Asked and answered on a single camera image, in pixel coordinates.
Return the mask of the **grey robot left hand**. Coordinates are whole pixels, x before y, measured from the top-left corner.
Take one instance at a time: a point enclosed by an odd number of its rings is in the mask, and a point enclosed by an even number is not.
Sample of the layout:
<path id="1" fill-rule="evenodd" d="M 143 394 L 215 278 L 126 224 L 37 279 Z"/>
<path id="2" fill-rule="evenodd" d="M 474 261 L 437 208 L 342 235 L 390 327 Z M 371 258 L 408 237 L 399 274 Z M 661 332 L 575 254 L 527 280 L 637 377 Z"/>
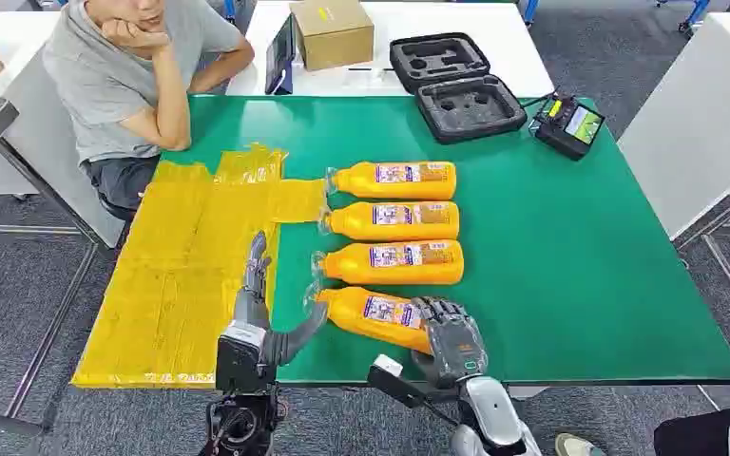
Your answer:
<path id="1" fill-rule="evenodd" d="M 266 247 L 266 235 L 262 231 L 257 232 L 245 262 L 233 318 L 225 334 L 252 348 L 258 363 L 285 366 L 326 323 L 328 304 L 320 302 L 314 305 L 309 316 L 289 332 L 273 330 L 265 302 L 267 268 L 271 262 L 265 254 Z"/>

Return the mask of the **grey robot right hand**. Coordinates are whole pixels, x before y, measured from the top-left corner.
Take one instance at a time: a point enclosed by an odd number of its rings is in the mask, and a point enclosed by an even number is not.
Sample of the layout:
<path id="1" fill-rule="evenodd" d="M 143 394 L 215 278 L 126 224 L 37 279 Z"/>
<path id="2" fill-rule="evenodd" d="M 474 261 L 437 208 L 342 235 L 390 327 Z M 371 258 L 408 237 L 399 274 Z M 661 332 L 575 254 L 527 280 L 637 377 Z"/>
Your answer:
<path id="1" fill-rule="evenodd" d="M 485 344 L 463 306 L 435 296 L 414 297 L 411 303 L 420 311 L 431 350 L 430 354 L 412 351 L 411 358 L 433 387 L 452 389 L 459 381 L 485 372 Z"/>

